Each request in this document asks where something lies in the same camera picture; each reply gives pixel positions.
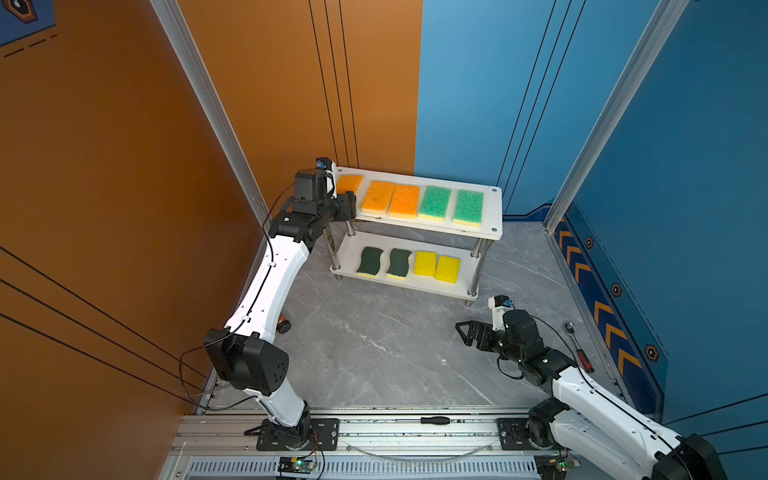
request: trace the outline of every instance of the red screwdriver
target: red screwdriver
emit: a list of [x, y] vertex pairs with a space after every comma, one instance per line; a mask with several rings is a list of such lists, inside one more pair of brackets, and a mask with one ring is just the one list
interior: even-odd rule
[[576, 345], [576, 353], [578, 354], [578, 358], [581, 360], [581, 364], [584, 366], [584, 370], [587, 371], [587, 373], [594, 372], [594, 367], [589, 362], [589, 359], [587, 358], [587, 354], [584, 353], [584, 350], [581, 349], [581, 347], [578, 345], [578, 341], [576, 340], [576, 335], [574, 334], [574, 323], [568, 322], [565, 325], [563, 325], [565, 328], [565, 331], [568, 333], [568, 335], [571, 336], [571, 339], [574, 341], [574, 345]]

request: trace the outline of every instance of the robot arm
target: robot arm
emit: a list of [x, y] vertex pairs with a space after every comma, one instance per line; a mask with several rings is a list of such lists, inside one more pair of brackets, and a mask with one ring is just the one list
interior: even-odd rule
[[[595, 382], [574, 359], [544, 345], [535, 320], [506, 296], [488, 300], [493, 324], [457, 323], [468, 346], [518, 364], [524, 378], [551, 398], [529, 412], [531, 443], [582, 454], [618, 480], [725, 479], [714, 448], [698, 435], [684, 439]], [[468, 333], [461, 328], [468, 326]]]
[[262, 435], [290, 446], [306, 442], [310, 414], [286, 379], [288, 354], [273, 345], [277, 320], [323, 230], [334, 220], [355, 216], [355, 195], [335, 192], [335, 165], [327, 158], [317, 159], [316, 165], [296, 174], [296, 194], [272, 223], [269, 247], [245, 297], [224, 330], [210, 330], [205, 340], [219, 378], [254, 397], [267, 411], [270, 419], [262, 424]]

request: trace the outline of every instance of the sponge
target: sponge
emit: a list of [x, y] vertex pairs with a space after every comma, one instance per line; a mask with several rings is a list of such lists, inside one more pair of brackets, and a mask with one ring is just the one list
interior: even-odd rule
[[392, 182], [382, 182], [374, 180], [368, 187], [366, 199], [360, 205], [360, 211], [365, 214], [383, 215], [389, 208], [389, 201], [392, 199], [392, 192], [395, 190], [395, 184]]
[[389, 252], [389, 269], [386, 271], [386, 275], [390, 278], [405, 279], [408, 276], [408, 269], [410, 267], [408, 264], [410, 256], [411, 250], [393, 248]]
[[357, 195], [360, 184], [362, 184], [362, 175], [342, 175], [336, 182], [336, 193], [341, 195], [346, 192], [353, 192]]
[[370, 278], [376, 278], [381, 269], [381, 256], [384, 250], [376, 247], [365, 247], [362, 249], [362, 255], [360, 256], [360, 268], [357, 269], [357, 274], [360, 276], [367, 276]]
[[445, 222], [445, 212], [448, 210], [448, 200], [451, 189], [445, 187], [427, 187], [422, 206], [419, 208], [419, 218]]
[[389, 216], [416, 218], [416, 210], [419, 209], [420, 190], [421, 187], [415, 185], [395, 185], [395, 193], [392, 194], [392, 206], [389, 207]]
[[435, 278], [441, 282], [456, 283], [458, 280], [458, 267], [462, 261], [458, 258], [440, 256], [437, 264]]
[[482, 223], [482, 192], [459, 190], [456, 196], [456, 213], [453, 223], [468, 227], [480, 227]]
[[413, 266], [413, 273], [416, 275], [435, 276], [437, 268], [437, 253], [416, 252], [416, 263]]

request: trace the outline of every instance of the marble floor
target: marble floor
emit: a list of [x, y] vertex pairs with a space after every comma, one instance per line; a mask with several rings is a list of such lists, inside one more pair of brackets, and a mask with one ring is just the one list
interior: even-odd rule
[[[471, 249], [474, 239], [380, 223], [356, 222], [361, 231]], [[346, 232], [333, 224], [336, 242]], [[344, 277], [329, 271], [326, 245], [319, 240], [298, 274], [283, 313], [293, 324], [276, 345], [290, 355], [288, 379], [315, 409], [349, 406], [530, 407], [546, 398], [526, 381], [503, 376], [493, 353], [465, 346], [454, 324], [491, 322], [485, 299], [505, 294], [565, 336], [563, 323], [576, 324], [576, 336], [594, 364], [594, 378], [613, 383], [598, 355], [558, 259], [540, 223], [505, 223], [502, 239], [488, 252], [479, 301], [463, 301], [396, 286]], [[562, 341], [539, 325], [545, 344], [565, 351]], [[510, 362], [502, 368], [515, 375]], [[232, 388], [217, 391], [211, 406], [243, 398]], [[245, 402], [238, 410], [256, 408]]]

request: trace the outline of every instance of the lower shelf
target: lower shelf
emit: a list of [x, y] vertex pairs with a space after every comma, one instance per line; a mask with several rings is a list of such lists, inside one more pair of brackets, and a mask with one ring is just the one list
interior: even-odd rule
[[[357, 274], [357, 269], [360, 267], [360, 255], [365, 247], [376, 247], [384, 250], [381, 256], [381, 270], [379, 270], [379, 275], [376, 278]], [[408, 276], [404, 280], [390, 278], [386, 275], [386, 271], [389, 269], [389, 252], [392, 248], [402, 248], [413, 252], [409, 259], [410, 268]], [[419, 250], [422, 252], [435, 252], [438, 256], [446, 255], [460, 259], [462, 263], [458, 269], [458, 280], [456, 283], [441, 282], [430, 276], [415, 275], [413, 273], [413, 264], [415, 262], [415, 252]], [[387, 237], [385, 235], [376, 235], [375, 233], [356, 232], [354, 237], [344, 236], [338, 254], [341, 269], [337, 271], [331, 269], [336, 275], [351, 276], [361, 280], [386, 283], [388, 285], [437, 293], [438, 295], [452, 296], [464, 300], [477, 299], [477, 296], [469, 296], [467, 293], [479, 261], [470, 256], [470, 250], [443, 247], [434, 243], [417, 242], [397, 237]]]

